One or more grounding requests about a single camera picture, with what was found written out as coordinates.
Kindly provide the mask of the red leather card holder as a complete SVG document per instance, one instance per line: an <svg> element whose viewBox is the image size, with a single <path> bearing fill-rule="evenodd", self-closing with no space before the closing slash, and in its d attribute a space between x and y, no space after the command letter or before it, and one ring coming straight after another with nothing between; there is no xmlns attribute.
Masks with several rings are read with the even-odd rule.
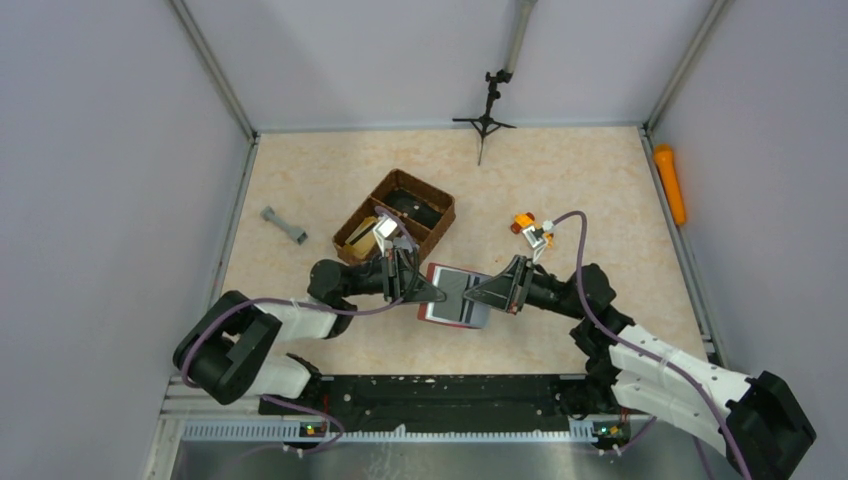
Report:
<svg viewBox="0 0 848 480"><path fill-rule="evenodd" d="M483 329L488 325L491 308L485 304L467 300L464 293L484 280L488 280L489 275L430 263L426 278L446 295L446 299L421 304L417 314L418 320L474 330Z"/></svg>

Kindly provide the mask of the brown woven divided basket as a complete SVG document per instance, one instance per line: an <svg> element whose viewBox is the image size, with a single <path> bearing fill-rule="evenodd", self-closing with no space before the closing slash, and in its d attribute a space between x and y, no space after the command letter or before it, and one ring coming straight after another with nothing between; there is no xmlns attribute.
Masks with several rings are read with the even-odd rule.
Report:
<svg viewBox="0 0 848 480"><path fill-rule="evenodd" d="M424 227L407 217L405 214L401 214L398 210L384 203L383 200L386 195L395 189L407 190L441 212L443 216L437 226L434 229ZM389 171L389 173L365 197L362 203L345 221L342 227L340 227L340 229L333 235L332 245L335 248L337 257L342 262L349 265L362 263L366 259L356 260L349 254L345 253L343 251L343 243L363 219L368 216L378 218L380 214L386 210L402 222L406 231L411 234L415 244L418 246L420 258L424 260L433 252L436 245L442 240L449 227L456 219L455 205L456 199L450 193L404 170L393 169ZM372 257L377 252L378 248L376 246L368 258Z"/></svg>

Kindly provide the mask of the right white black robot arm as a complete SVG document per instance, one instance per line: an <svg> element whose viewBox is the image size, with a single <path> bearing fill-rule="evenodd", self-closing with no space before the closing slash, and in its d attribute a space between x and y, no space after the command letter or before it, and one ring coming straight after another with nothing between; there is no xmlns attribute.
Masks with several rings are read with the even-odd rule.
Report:
<svg viewBox="0 0 848 480"><path fill-rule="evenodd" d="M587 374L619 406L694 436L746 479L790 478L817 439L785 380L730 371L664 342L613 306L616 292L597 264L562 281L516 256L464 296L509 314L532 306L578 320L570 335Z"/></svg>

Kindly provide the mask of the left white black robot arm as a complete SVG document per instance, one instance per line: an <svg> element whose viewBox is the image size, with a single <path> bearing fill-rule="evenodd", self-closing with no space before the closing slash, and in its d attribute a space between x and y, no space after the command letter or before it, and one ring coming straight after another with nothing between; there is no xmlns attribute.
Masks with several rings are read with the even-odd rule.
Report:
<svg viewBox="0 0 848 480"><path fill-rule="evenodd" d="M443 302L447 295L420 272L417 252L394 248L386 256L347 265L320 260L311 269L304 299L250 299L225 292L176 347L172 363L184 384L229 405L251 391L300 397L317 371L287 355L275 373L266 364L272 348L301 339L339 336L363 310L348 297L381 295L385 309Z"/></svg>

